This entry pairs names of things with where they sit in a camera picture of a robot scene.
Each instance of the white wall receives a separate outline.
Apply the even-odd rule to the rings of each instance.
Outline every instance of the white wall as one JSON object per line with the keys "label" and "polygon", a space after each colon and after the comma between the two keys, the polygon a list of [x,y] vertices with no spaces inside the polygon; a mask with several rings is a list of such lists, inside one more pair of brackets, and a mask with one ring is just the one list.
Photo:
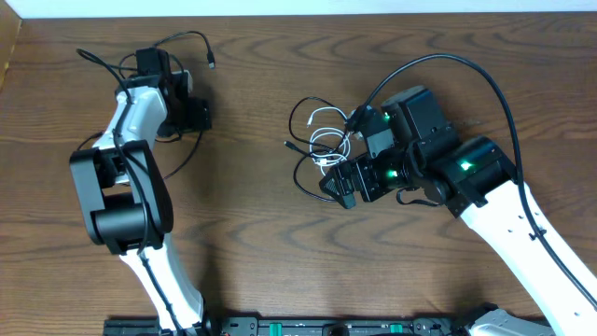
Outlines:
{"label": "white wall", "polygon": [[597,0],[7,0],[24,19],[597,11]]}

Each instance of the white cable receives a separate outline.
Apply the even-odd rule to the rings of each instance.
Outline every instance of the white cable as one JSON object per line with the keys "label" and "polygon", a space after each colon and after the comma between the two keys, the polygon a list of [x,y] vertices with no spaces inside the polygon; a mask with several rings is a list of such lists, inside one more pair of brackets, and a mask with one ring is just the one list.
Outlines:
{"label": "white cable", "polygon": [[[344,119],[346,120],[346,115],[344,114],[344,112],[342,112],[342,110],[340,110],[337,107],[332,107],[332,106],[326,106],[326,107],[320,107],[315,109],[312,113],[311,116],[309,117],[309,121],[307,121],[307,127],[311,126],[311,123],[313,122],[313,117],[315,116],[315,114],[319,111],[325,111],[325,110],[335,110],[338,111],[342,114],[342,116],[344,117]],[[318,128],[317,130],[315,130],[312,134],[311,134],[311,138],[309,140],[310,143],[315,142],[317,139],[319,139],[320,137],[325,137],[325,136],[337,136],[340,139],[343,138],[342,143],[339,146],[339,150],[341,150],[341,152],[339,153],[327,153],[327,154],[312,154],[312,160],[313,163],[315,165],[319,166],[319,170],[321,171],[322,175],[326,175],[326,172],[324,171],[324,167],[331,167],[333,165],[336,165],[340,162],[343,161],[347,161],[348,157],[351,153],[351,142],[349,140],[349,136],[347,135],[346,137],[344,137],[344,131],[334,128],[334,127],[321,127]],[[309,145],[309,151],[312,152],[313,151],[313,145]]]}

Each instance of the green light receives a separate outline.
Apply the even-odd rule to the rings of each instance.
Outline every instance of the green light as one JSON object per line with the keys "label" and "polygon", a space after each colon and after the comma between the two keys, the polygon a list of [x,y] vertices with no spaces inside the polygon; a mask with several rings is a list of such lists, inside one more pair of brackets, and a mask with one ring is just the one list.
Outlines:
{"label": "green light", "polygon": [[461,167],[462,167],[464,170],[468,170],[470,167],[472,167],[472,166],[473,166],[473,164],[472,164],[472,163],[469,163],[469,162],[467,162],[467,161],[464,161],[464,162],[460,163],[460,166],[461,166]]}

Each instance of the wood grain surface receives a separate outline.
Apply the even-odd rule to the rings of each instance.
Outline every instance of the wood grain surface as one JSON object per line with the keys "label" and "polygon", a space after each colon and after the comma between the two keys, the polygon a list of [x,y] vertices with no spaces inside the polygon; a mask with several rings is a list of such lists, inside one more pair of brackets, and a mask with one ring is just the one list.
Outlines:
{"label": "wood grain surface", "polygon": [[[178,31],[165,46],[212,100],[214,128],[167,181],[174,240],[214,307],[296,316],[459,314],[492,301],[540,312],[499,257],[446,209],[393,196],[348,211],[292,183],[299,154],[283,146],[307,95],[351,111],[410,59],[452,52],[484,66],[517,121],[526,176],[553,226],[597,271],[597,14],[388,15],[26,21],[0,94],[0,334],[99,334],[111,315],[154,315],[132,272],[84,229],[68,158],[105,128],[115,80],[107,61]],[[486,134],[511,153],[492,91],[474,72],[436,61],[389,84],[424,84],[462,137]],[[302,107],[304,128],[316,104]],[[337,116],[321,122],[339,125]],[[163,173],[194,143],[156,144]],[[315,188],[310,164],[299,178]]]}

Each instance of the wooden table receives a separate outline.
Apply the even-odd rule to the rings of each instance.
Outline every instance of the wooden table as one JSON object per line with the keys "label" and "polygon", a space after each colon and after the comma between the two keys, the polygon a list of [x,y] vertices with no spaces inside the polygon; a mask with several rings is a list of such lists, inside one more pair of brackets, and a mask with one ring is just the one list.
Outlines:
{"label": "wooden table", "polygon": [[[393,196],[353,210],[298,191],[299,154],[283,146],[294,103],[317,95],[351,111],[390,71],[452,52],[484,66],[517,121],[528,183],[551,223],[597,270],[597,14],[387,15],[25,21],[0,93],[0,334],[99,334],[111,315],[154,315],[131,270],[84,229],[68,158],[105,128],[110,62],[182,30],[210,38],[165,46],[214,105],[214,128],[167,181],[182,262],[215,306],[263,315],[459,314],[492,301],[540,315],[507,266],[446,209]],[[435,61],[394,80],[378,104],[424,84],[463,137],[486,134],[511,154],[488,85]],[[295,127],[302,135],[305,105]],[[330,114],[322,122],[338,125]],[[193,146],[157,144],[163,173]],[[310,163],[299,178],[316,188]]]}

